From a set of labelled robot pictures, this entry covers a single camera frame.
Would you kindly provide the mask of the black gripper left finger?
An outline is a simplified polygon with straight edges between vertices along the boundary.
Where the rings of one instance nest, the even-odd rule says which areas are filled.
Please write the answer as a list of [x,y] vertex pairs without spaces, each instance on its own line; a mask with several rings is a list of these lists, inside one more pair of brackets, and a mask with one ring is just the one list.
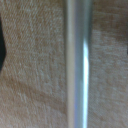
[[6,57],[6,47],[5,47],[4,36],[2,31],[2,22],[0,17],[0,71],[3,67],[5,57]]

